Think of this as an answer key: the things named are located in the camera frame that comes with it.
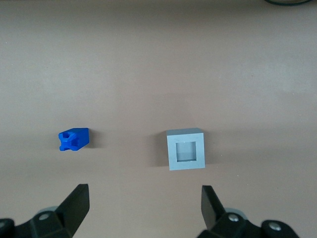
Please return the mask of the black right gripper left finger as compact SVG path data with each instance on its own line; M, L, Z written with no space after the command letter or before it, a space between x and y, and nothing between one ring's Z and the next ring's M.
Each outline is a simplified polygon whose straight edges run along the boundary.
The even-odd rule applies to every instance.
M57 207L45 208L27 222L0 220L2 238L72 238L90 209L89 186L79 184Z

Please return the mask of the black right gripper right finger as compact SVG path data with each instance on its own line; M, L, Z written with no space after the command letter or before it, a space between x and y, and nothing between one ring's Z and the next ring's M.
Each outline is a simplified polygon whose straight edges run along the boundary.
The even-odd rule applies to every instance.
M227 212L210 185L202 186L201 212L206 225L199 238L297 238L286 223L265 220L261 226L252 224L235 211Z

